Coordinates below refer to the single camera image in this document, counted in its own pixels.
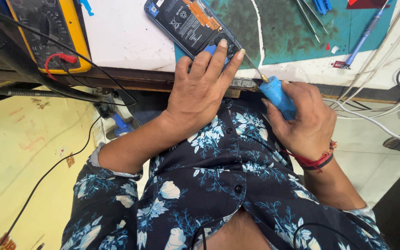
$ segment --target forearm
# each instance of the forearm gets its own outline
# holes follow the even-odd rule
[[[324,205],[342,210],[361,209],[366,203],[333,158],[322,168],[304,170],[305,186]]]
[[[100,166],[121,173],[138,173],[148,159],[189,137],[173,124],[163,112],[140,128],[109,142],[98,155]]]

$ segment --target phone battery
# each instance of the phone battery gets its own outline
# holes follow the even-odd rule
[[[218,33],[219,27],[202,25],[187,0],[154,0],[158,7],[155,19],[164,26],[191,54],[200,53]]]

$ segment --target hand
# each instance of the hand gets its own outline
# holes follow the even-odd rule
[[[317,161],[329,150],[336,125],[336,112],[327,106],[317,87],[304,82],[282,82],[282,89],[297,108],[295,120],[285,121],[282,113],[269,101],[272,131],[292,154]]]
[[[245,54],[244,49],[240,50],[222,72],[227,49],[227,42],[222,39],[214,56],[203,51],[194,62],[187,56],[178,61],[168,108],[161,116],[174,126],[181,140],[205,127],[217,114]]]

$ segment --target dark blue floral shirt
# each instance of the dark blue floral shirt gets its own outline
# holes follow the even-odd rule
[[[100,147],[78,175],[62,250],[186,249],[202,242],[193,239],[200,227],[211,236],[241,207],[273,250],[388,249],[369,207],[319,203],[260,109],[244,101],[224,99],[211,123],[151,159],[141,198],[142,172],[101,168]]]

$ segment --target white tile floor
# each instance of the white tile floor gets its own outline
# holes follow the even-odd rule
[[[389,106],[367,102],[362,102],[362,104],[373,109]],[[118,108],[124,118],[130,117],[127,108]],[[393,133],[400,134],[400,112],[379,117],[376,120]],[[108,132],[113,125],[112,119],[100,122],[100,132],[96,136],[97,142],[108,142],[103,132]],[[338,142],[335,152],[337,162],[365,202],[371,206],[374,206],[400,177],[400,152],[382,146],[389,137],[378,126],[366,120],[338,119],[336,122],[333,140]],[[148,166],[149,163],[146,162],[144,176],[138,182],[139,196],[148,178]],[[294,171],[297,174],[303,174],[303,170],[297,163],[294,165]]]

